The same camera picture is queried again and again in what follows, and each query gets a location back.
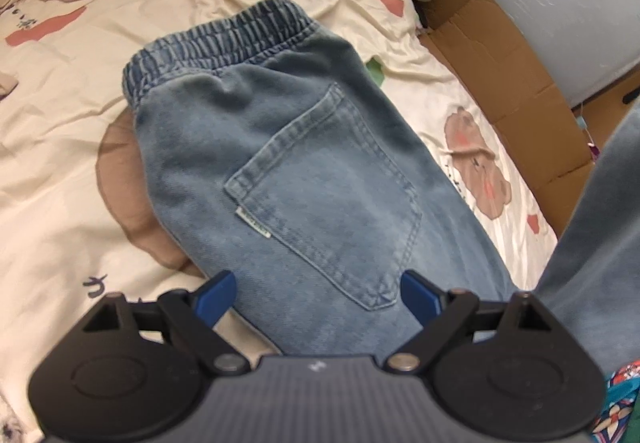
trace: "back pocket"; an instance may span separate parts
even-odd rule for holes
[[[367,310],[396,302],[420,226],[415,189],[337,84],[225,184],[275,239]]]

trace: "elastic waistband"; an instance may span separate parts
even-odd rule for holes
[[[313,33],[318,23],[291,0],[263,0],[228,19],[147,44],[124,68],[123,91],[134,107],[152,87],[185,69],[215,70],[273,55]]]

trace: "screw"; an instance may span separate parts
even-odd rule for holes
[[[213,361],[213,365],[223,373],[237,373],[244,368],[244,358],[240,355],[225,353]]]
[[[415,371],[420,365],[420,359],[411,353],[396,353],[386,361],[387,365],[396,371]]]

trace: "denim pants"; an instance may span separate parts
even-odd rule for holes
[[[123,84],[159,221],[208,276],[235,273],[236,309],[283,352],[388,356],[420,330],[399,301],[407,268],[482,299],[516,291],[354,49],[291,0],[156,40]],[[612,357],[593,340],[610,321],[585,318],[610,305],[603,273],[562,256],[575,230],[540,296],[608,372],[631,344]]]

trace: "gray gripper base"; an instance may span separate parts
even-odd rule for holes
[[[419,379],[369,357],[265,357],[219,378],[193,414],[153,443],[498,443],[449,417]],[[62,443],[46,438],[43,443]],[[553,443],[590,443],[578,434]]]

